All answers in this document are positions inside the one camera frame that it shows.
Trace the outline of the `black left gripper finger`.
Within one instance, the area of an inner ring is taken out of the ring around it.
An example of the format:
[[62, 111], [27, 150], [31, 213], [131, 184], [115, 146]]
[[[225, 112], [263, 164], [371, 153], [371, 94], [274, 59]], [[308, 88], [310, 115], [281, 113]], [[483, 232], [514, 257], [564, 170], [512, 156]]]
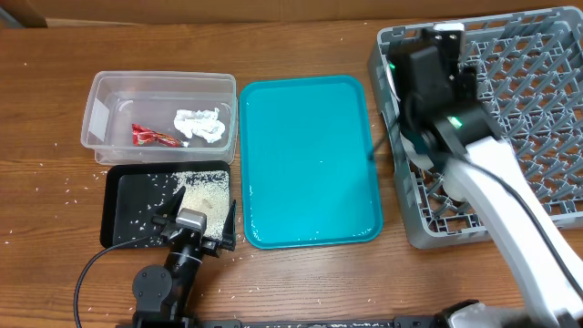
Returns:
[[220, 247], [223, 250], [234, 251], [236, 248], [237, 233], [235, 228], [237, 201], [233, 200], [222, 230]]
[[175, 223], [185, 192], [186, 188], [181, 187], [168, 201], [164, 202], [152, 216], [152, 223], [159, 226]]

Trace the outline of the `pile of rice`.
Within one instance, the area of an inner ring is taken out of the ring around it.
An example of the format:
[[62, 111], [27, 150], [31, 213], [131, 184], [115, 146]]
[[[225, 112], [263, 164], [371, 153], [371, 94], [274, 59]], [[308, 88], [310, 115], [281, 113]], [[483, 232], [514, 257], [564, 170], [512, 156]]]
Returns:
[[196, 210], [207, 215], [207, 228], [204, 236], [219, 239], [230, 209], [230, 177], [224, 170], [182, 171], [174, 173], [149, 173], [127, 176], [131, 191], [145, 191], [138, 196], [138, 205], [132, 206], [129, 215], [131, 240], [156, 231], [149, 227], [154, 212], [181, 187], [186, 188], [180, 205], [182, 208]]

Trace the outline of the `red snack wrapper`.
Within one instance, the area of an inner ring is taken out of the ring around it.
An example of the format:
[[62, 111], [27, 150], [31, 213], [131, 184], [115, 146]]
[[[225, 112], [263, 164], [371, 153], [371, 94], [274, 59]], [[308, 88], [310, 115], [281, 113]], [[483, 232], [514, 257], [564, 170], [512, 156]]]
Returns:
[[135, 146], [158, 143], [170, 148], [186, 148], [189, 145], [188, 141], [181, 141], [168, 134], [160, 133], [138, 124], [132, 125], [132, 141]]

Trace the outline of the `white tissue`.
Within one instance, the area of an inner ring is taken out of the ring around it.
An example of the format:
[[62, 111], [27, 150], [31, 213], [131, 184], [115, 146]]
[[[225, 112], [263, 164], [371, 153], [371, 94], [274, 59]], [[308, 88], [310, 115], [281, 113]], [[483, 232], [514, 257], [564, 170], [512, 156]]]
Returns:
[[207, 143], [215, 143], [222, 138], [225, 125], [219, 120], [220, 110], [179, 109], [174, 117], [174, 127], [186, 138], [204, 138]]

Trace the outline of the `large white plate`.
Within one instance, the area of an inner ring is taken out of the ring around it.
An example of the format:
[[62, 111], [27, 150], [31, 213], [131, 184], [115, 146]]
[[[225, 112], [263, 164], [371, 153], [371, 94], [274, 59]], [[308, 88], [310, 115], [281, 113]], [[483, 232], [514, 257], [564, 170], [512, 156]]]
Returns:
[[400, 134], [400, 139], [403, 144], [404, 151], [406, 153], [407, 158], [415, 164], [415, 166], [419, 169], [429, 170], [434, 166], [434, 163], [430, 158], [425, 154], [418, 154], [414, 148], [414, 144], [407, 139], [403, 134]]

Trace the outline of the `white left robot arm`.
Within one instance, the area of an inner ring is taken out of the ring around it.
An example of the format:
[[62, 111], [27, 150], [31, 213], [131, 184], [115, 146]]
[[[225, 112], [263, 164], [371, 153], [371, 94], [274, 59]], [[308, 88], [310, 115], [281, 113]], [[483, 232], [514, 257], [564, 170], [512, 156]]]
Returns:
[[236, 248], [235, 214], [237, 203], [232, 202], [218, 237], [205, 234], [207, 216], [183, 208], [186, 189], [156, 210], [151, 221], [162, 228], [161, 236], [169, 247], [164, 264], [149, 265], [134, 278], [132, 291], [137, 301], [132, 326], [201, 327], [194, 315], [187, 312], [190, 292], [204, 257], [220, 257], [223, 251]]

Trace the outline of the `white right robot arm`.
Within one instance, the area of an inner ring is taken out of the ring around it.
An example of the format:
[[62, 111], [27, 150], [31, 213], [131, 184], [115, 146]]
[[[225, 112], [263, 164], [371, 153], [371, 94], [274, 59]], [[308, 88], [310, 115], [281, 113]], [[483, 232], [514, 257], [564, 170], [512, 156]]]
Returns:
[[402, 138], [413, 159], [442, 171], [450, 197], [470, 204], [513, 273], [526, 313], [504, 325], [579, 327], [582, 260], [529, 187], [457, 47], [421, 40], [388, 53]]

